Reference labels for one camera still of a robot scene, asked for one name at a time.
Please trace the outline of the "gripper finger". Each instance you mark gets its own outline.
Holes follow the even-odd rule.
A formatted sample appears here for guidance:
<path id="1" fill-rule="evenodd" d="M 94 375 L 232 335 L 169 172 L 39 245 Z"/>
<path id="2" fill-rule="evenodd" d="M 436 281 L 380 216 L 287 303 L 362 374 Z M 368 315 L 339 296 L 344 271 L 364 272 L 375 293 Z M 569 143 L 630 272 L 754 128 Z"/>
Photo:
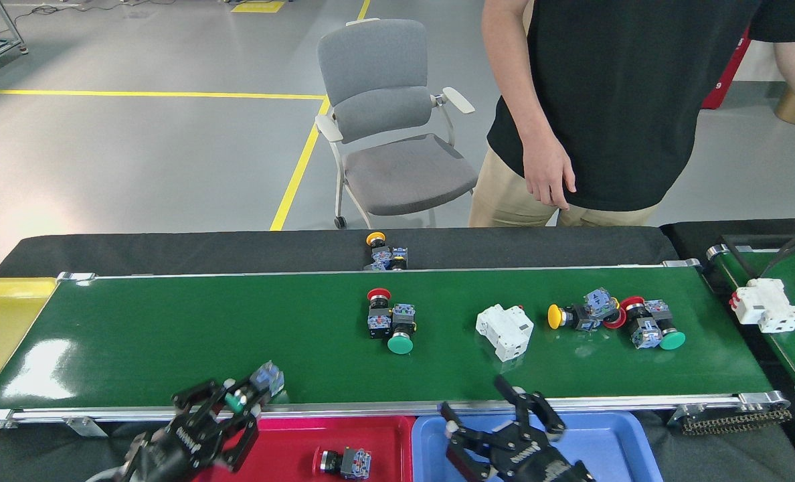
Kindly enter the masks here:
<path id="1" fill-rule="evenodd" d="M 465 427 L 448 402 L 441 403 L 438 411 L 446 421 L 446 457 L 452 466 L 467 481 L 504 480 L 504 475 L 491 463 L 491 451 L 507 448 L 503 436 L 507 424 L 500 424 L 494 431 L 479 431 Z"/>
<path id="2" fill-rule="evenodd" d="M 172 394 L 175 415 L 189 414 L 195 406 L 207 406 L 214 414 L 223 410 L 241 414 L 242 404 L 234 396 L 234 390 L 238 388 L 235 379 L 226 379 L 224 382 L 211 379 L 178 391 Z"/>
<path id="3" fill-rule="evenodd" d="M 553 440 L 563 436 L 566 425 L 542 393 L 526 392 L 521 387 L 514 387 L 503 375 L 495 376 L 493 386 L 508 403 L 514 406 L 515 424 L 520 439 L 534 440 L 534 436 L 530 433 L 529 412 L 541 421 L 547 436 L 552 436 Z"/>
<path id="4" fill-rule="evenodd" d="M 239 471 L 259 436 L 258 422 L 263 405 L 253 400 L 245 405 L 239 400 L 226 400 L 224 404 L 233 416 L 220 424 L 224 430 L 220 463 L 229 471 Z"/>

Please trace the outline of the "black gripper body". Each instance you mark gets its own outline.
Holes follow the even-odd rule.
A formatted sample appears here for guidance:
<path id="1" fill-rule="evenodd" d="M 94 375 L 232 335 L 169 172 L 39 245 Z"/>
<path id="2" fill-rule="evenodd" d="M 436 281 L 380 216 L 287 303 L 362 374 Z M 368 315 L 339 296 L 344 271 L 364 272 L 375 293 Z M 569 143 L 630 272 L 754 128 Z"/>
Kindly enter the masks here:
<path id="1" fill-rule="evenodd" d="M 543 441 L 492 446 L 489 461 L 503 481 L 596 481 L 582 461 L 570 463 Z"/>
<path id="2" fill-rule="evenodd" d="M 193 481 L 211 467 L 238 472 L 233 448 L 225 449 L 238 432 L 238 415 L 181 412 L 169 424 L 132 440 L 125 457 L 125 481 Z"/>

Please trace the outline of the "person's right hand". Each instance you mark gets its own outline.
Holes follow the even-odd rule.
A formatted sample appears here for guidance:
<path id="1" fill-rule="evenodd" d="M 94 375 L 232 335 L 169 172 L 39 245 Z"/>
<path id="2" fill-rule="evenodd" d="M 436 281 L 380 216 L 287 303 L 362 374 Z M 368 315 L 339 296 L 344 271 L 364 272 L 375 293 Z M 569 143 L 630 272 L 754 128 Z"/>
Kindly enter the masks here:
<path id="1" fill-rule="evenodd" d="M 523 144 L 523 173 L 530 195 L 545 206 L 569 210 L 566 193 L 576 191 L 571 158 L 553 135 L 528 137 Z"/>

